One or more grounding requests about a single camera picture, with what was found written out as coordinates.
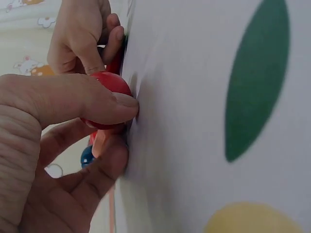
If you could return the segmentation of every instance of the green oval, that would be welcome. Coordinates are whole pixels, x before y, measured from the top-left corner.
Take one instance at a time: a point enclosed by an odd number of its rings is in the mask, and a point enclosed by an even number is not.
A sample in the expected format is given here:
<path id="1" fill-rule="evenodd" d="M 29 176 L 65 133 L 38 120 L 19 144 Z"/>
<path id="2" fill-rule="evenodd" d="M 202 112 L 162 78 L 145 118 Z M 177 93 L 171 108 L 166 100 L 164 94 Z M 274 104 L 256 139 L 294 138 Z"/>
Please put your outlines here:
<path id="1" fill-rule="evenodd" d="M 264 0 L 240 43 L 225 112 L 225 156 L 239 158 L 256 140 L 282 89 L 290 28 L 285 0 Z"/>

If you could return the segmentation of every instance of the adult hand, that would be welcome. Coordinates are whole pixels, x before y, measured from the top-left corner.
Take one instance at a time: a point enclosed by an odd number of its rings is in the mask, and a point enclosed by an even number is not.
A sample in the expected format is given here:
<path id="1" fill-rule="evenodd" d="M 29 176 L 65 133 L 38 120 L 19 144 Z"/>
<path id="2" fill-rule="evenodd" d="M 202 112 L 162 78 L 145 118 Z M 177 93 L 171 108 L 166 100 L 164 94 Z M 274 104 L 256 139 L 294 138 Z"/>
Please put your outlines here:
<path id="1" fill-rule="evenodd" d="M 103 71 L 122 45 L 124 28 L 108 0 L 64 0 L 48 53 L 56 74 Z M 102 57 L 97 45 L 106 45 Z"/>
<path id="2" fill-rule="evenodd" d="M 0 93 L 0 232 L 87 233 L 100 200 L 127 164 L 126 145 L 114 136 L 91 165 L 58 179 L 44 167 L 94 131 L 80 117 L 125 122 L 137 114 L 138 102 L 82 74 L 5 75 Z"/>

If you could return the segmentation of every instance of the blue bead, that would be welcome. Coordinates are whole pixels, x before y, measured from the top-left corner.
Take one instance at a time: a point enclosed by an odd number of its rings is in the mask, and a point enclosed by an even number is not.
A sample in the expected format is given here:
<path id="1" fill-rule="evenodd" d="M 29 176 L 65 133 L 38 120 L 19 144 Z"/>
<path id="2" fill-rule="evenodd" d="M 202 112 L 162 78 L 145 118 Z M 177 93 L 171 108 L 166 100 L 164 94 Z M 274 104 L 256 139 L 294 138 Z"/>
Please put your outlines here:
<path id="1" fill-rule="evenodd" d="M 95 157 L 92 154 L 92 148 L 93 146 L 88 146 L 87 148 L 84 149 L 81 155 L 81 167 L 84 168 L 88 164 L 92 163 Z"/>

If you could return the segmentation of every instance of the yellow circle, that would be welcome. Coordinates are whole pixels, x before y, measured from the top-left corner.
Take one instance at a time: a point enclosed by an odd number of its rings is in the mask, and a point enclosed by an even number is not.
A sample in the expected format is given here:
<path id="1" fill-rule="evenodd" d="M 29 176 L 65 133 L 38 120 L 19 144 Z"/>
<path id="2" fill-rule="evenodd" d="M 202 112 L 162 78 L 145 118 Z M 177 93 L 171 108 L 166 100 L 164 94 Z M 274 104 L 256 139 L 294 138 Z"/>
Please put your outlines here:
<path id="1" fill-rule="evenodd" d="M 217 211 L 205 233 L 303 233 L 282 212 L 260 203 L 237 202 Z"/>

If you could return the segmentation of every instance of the red ball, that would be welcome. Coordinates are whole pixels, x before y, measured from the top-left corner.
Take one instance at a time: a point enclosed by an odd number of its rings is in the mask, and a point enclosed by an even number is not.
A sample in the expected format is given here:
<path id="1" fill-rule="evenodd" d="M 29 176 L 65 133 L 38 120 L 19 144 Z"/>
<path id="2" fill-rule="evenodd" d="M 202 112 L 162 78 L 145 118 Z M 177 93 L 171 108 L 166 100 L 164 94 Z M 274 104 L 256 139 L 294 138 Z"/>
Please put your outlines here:
<path id="1" fill-rule="evenodd" d="M 92 77 L 95 77 L 104 87 L 106 87 L 108 90 L 112 92 L 118 92 L 122 94 L 126 94 L 129 96 L 133 96 L 132 92 L 130 90 L 130 87 L 127 85 L 126 81 L 119 75 L 110 73 L 107 71 L 100 71 L 94 74 L 91 74 Z M 81 120 L 87 124 L 90 127 L 97 128 L 99 130 L 108 130 L 113 129 L 117 125 L 103 125 L 99 124 L 84 118 L 81 118 Z"/>

